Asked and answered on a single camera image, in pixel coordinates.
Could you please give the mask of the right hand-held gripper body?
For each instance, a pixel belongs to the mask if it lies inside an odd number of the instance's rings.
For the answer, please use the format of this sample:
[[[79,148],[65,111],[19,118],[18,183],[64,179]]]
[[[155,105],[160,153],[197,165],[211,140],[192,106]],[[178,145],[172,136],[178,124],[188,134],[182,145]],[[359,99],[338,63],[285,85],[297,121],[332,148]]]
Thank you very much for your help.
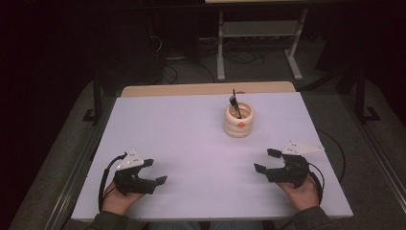
[[[280,152],[284,166],[277,169],[267,169],[264,174],[269,182],[292,183],[295,188],[303,185],[306,177],[310,175],[316,185],[323,189],[325,180],[319,180],[317,175],[309,168],[310,163],[304,158],[307,153],[316,153],[324,148],[302,142],[290,141]]]

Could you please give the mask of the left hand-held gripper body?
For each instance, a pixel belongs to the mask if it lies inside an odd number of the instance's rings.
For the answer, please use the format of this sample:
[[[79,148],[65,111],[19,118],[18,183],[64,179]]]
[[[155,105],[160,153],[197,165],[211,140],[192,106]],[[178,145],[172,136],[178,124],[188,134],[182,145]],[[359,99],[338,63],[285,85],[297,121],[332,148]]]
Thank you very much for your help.
[[[123,195],[128,193],[153,194],[157,186],[155,180],[143,179],[138,175],[141,169],[144,169],[144,160],[146,159],[137,150],[132,149],[118,165],[113,181],[116,189]]]

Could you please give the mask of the cream ribbed ceramic cup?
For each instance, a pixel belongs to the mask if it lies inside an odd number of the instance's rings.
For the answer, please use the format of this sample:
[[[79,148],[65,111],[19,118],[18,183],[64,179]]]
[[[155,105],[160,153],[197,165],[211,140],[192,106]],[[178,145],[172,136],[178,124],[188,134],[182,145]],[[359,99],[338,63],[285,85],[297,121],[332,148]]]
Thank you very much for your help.
[[[255,111],[248,103],[239,103],[239,111],[228,105],[224,112],[224,130],[234,138],[248,136],[253,130]]]

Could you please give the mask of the thick black pen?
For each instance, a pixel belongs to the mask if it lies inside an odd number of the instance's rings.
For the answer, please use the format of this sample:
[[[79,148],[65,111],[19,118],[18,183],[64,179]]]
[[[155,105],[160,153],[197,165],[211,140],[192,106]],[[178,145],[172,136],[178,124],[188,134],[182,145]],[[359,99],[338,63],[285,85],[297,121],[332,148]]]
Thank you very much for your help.
[[[241,114],[240,114],[237,98],[235,96],[231,96],[229,99],[229,102],[230,102],[231,106],[235,109],[235,111],[237,113],[237,118],[241,119]]]

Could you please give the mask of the person's left hand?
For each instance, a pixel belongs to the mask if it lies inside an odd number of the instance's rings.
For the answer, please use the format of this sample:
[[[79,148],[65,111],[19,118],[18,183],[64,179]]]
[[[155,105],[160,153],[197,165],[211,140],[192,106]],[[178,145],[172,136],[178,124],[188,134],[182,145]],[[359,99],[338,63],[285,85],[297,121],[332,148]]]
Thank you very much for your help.
[[[125,216],[127,211],[143,196],[144,194],[133,193],[123,195],[116,189],[116,184],[112,181],[104,191],[101,209],[105,212]]]

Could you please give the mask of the person's right hand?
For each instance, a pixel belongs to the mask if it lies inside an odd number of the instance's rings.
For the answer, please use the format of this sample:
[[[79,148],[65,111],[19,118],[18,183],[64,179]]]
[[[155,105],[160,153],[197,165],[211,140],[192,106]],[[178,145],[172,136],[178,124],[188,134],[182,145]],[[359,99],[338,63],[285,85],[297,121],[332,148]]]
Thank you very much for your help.
[[[299,212],[320,205],[316,184],[309,175],[298,188],[292,183],[278,183],[278,186]]]

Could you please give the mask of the white board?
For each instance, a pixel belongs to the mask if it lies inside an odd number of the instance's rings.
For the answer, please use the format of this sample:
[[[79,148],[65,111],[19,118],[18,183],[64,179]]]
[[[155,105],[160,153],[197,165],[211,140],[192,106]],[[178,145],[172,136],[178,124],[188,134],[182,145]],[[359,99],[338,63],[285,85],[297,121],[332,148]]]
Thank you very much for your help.
[[[283,191],[256,172],[255,166],[279,168],[283,162],[268,150],[292,141],[316,147],[306,155],[323,173],[321,203],[333,218],[349,217],[350,205],[328,161],[319,136],[298,93],[238,96],[254,108],[250,135],[233,138],[224,131],[226,95],[119,98],[114,105],[73,219],[90,220],[99,211],[102,172],[116,167],[117,156],[137,150],[153,159],[142,178],[167,181],[129,211],[137,220],[279,219],[295,209]]]

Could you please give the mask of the black metal stand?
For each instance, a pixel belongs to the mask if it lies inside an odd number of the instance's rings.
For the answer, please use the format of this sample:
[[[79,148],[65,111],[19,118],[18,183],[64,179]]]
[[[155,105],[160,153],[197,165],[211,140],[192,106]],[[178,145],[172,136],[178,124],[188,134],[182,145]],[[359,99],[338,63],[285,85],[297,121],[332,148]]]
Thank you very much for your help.
[[[91,122],[95,126],[102,116],[102,86],[99,73],[96,72],[93,78],[93,108],[87,109],[82,120]]]
[[[355,88],[354,113],[364,125],[369,121],[380,121],[380,117],[373,107],[365,107],[366,77],[361,67],[351,67],[340,79],[336,89],[340,94],[348,95]]]

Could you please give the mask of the wooden table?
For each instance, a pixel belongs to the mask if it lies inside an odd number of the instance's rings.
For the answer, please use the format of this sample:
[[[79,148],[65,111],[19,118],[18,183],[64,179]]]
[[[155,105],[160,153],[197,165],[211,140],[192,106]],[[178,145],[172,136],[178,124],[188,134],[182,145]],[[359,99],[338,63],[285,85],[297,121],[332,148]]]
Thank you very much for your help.
[[[296,91],[294,85],[289,81],[223,82],[128,86],[123,90],[121,97],[217,95],[230,94],[233,89],[239,93],[281,93]]]

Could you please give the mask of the white metal stand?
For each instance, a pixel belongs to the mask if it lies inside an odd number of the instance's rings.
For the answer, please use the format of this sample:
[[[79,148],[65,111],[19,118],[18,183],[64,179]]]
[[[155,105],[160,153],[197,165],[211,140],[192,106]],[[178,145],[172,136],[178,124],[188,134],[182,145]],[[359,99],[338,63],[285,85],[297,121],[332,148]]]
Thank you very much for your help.
[[[297,20],[226,22],[223,20],[223,12],[221,11],[218,18],[217,33],[217,79],[219,81],[225,81],[223,56],[224,38],[291,36],[293,38],[293,42],[289,49],[284,50],[284,54],[294,80],[301,81],[303,79],[303,75],[295,59],[295,52],[305,26],[307,13],[308,9],[303,9],[300,17]]]

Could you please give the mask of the metal rail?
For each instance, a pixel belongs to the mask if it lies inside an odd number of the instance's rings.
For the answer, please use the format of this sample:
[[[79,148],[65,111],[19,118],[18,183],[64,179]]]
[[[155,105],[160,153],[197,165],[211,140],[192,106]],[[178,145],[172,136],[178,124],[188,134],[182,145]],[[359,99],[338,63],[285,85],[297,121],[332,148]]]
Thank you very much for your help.
[[[394,168],[391,166],[385,151],[380,147],[376,139],[373,137],[371,130],[368,128],[368,122],[380,122],[381,119],[376,113],[373,107],[367,107],[367,114],[364,114],[365,110],[361,109],[361,114],[356,113],[355,103],[351,101],[348,96],[342,96],[343,102],[347,112],[355,122],[359,132],[370,147],[374,157],[376,158],[378,168],[382,171],[383,177],[392,190],[395,199],[403,212],[406,213],[406,187],[399,179]]]
[[[62,230],[70,219],[115,102],[115,98],[101,97],[97,122],[93,121],[93,97],[78,99],[71,110],[51,151],[56,157],[51,161],[51,173],[61,190],[44,230]]]

